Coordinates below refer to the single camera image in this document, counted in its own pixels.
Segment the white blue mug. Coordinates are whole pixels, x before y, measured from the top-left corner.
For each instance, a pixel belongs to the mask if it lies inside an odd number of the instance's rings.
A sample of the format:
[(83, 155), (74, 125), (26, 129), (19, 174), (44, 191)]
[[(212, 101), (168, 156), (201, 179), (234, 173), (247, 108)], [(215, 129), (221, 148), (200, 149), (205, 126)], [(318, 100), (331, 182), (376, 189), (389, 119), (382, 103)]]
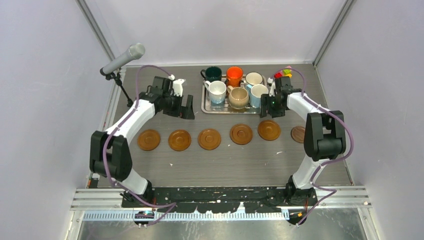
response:
[(209, 99), (214, 104), (221, 104), (225, 101), (227, 86), (222, 81), (208, 81), (204, 82), (204, 86), (209, 93)]

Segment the orange brown coaster front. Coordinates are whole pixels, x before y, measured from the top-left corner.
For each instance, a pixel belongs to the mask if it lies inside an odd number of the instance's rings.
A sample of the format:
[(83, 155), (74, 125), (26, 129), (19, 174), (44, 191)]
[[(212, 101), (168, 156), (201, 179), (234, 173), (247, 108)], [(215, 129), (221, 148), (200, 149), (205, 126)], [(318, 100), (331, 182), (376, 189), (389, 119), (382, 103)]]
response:
[(266, 141), (274, 141), (279, 138), (281, 128), (278, 123), (273, 120), (263, 120), (257, 127), (258, 135)]

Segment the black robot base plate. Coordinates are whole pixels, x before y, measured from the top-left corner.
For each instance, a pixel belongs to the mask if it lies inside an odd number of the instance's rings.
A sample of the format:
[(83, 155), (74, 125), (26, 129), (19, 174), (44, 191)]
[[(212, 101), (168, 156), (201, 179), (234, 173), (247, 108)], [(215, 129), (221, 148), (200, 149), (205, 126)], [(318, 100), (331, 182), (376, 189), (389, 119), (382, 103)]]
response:
[(234, 213), (244, 207), (246, 213), (276, 213), (279, 207), (312, 207), (318, 201), (315, 190), (286, 190), (278, 186), (239, 187), (156, 187), (141, 195), (154, 205), (175, 203), (173, 213)]

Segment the metal tray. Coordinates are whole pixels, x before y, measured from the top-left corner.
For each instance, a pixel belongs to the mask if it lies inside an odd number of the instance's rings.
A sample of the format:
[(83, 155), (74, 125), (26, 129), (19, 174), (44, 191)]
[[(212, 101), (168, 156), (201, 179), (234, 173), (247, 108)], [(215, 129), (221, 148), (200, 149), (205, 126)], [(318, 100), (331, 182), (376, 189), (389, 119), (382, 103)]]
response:
[[(247, 74), (258, 74), (262, 79), (260, 84), (263, 84), (265, 86), (267, 85), (267, 79), (262, 74), (260, 74), (258, 72), (249, 72)], [(241, 88), (245, 87), (245, 85), (248, 83), (246, 81), (246, 75), (247, 74), (243, 74), (243, 76), (242, 76), (241, 80), (239, 81), (237, 87), (241, 87)], [(201, 97), (201, 110), (204, 113), (206, 113), (206, 114), (250, 114), (250, 115), (259, 115), (260, 114), (261, 109), (252, 107), (249, 102), (247, 103), (247, 105), (244, 108), (241, 108), (241, 109), (233, 108), (228, 101), (228, 97), (229, 97), (228, 92), (226, 93), (225, 100), (223, 102), (221, 102), (221, 103), (212, 102), (211, 99), (210, 99), (210, 92), (208, 90), (208, 87), (206, 86), (206, 84), (204, 84), (205, 82), (206, 82), (206, 80), (203, 79), (202, 97)], [(221, 76), (221, 82), (227, 84), (228, 79), (227, 79), (225, 74), (223, 74)]]

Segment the orange brown coaster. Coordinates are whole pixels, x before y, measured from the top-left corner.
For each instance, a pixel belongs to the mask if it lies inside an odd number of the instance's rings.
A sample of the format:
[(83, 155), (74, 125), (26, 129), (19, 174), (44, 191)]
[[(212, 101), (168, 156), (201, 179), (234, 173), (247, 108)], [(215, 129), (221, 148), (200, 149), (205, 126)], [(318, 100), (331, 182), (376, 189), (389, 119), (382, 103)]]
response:
[(274, 141), (279, 138), (281, 128), (278, 123), (273, 120), (263, 120), (257, 127), (258, 135), (266, 141)]
[(143, 151), (152, 151), (159, 146), (161, 136), (154, 129), (147, 129), (141, 132), (137, 138), (137, 145)]

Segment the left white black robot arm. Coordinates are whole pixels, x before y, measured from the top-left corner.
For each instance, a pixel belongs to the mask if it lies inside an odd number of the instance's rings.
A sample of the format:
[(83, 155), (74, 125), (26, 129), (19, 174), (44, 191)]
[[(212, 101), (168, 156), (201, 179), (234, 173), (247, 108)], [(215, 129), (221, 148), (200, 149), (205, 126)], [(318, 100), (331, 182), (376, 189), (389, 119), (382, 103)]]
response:
[(193, 120), (193, 96), (183, 105), (185, 79), (173, 76), (153, 79), (146, 91), (137, 94), (130, 109), (106, 131), (95, 131), (90, 139), (89, 169), (119, 184), (131, 193), (141, 207), (154, 199), (152, 183), (133, 169), (129, 144), (141, 127), (157, 113)]

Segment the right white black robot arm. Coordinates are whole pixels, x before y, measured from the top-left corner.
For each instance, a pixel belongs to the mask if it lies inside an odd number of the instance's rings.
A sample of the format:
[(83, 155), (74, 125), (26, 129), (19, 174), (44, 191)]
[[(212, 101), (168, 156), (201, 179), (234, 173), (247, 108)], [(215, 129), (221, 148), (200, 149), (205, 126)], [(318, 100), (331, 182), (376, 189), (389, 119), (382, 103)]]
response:
[(302, 89), (294, 88), (288, 76), (270, 78), (268, 84), (269, 93), (261, 95), (260, 117), (283, 117), (291, 110), (305, 121), (305, 157), (283, 191), (286, 203), (299, 205), (315, 194), (313, 184), (326, 163), (345, 152), (344, 115), (339, 110), (322, 107)]

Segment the dark green mug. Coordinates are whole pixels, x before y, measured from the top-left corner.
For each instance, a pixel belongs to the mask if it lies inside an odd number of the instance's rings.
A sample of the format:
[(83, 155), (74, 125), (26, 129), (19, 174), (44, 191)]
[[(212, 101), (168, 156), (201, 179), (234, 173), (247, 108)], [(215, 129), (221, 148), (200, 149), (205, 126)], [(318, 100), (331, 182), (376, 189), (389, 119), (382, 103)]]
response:
[(200, 75), (205, 81), (209, 82), (222, 80), (222, 70), (217, 66), (210, 66), (207, 69), (202, 69)]

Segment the dark wooden coaster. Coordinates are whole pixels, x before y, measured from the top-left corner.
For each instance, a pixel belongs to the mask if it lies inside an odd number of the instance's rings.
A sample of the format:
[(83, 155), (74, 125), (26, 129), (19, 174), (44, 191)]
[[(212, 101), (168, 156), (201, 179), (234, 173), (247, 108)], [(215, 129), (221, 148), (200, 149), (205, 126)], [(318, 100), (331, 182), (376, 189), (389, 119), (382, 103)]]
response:
[(303, 126), (295, 126), (291, 129), (290, 135), (295, 142), (303, 144), (305, 139), (305, 128)]

